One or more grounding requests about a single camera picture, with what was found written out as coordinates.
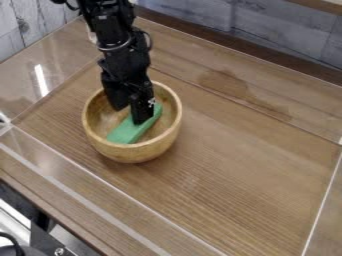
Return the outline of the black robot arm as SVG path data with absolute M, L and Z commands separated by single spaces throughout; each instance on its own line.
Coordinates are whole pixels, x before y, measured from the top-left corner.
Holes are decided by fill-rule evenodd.
M 130 108 L 132 122 L 142 124 L 153 116 L 153 87 L 146 71 L 150 65 L 149 34 L 133 26 L 134 7 L 129 0 L 50 0 L 78 10 L 89 31 L 96 37 L 96 47 L 102 57 L 102 90 L 112 108 Z

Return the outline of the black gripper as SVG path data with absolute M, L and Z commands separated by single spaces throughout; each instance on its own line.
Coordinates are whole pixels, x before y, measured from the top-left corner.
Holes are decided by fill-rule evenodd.
M 150 64 L 148 34 L 144 31 L 98 31 L 96 36 L 97 49 L 102 53 L 97 62 L 100 79 L 108 102 L 120 111 L 128 106 L 129 96 L 133 124 L 140 125 L 153 116 L 154 105 L 153 88 L 146 75 Z

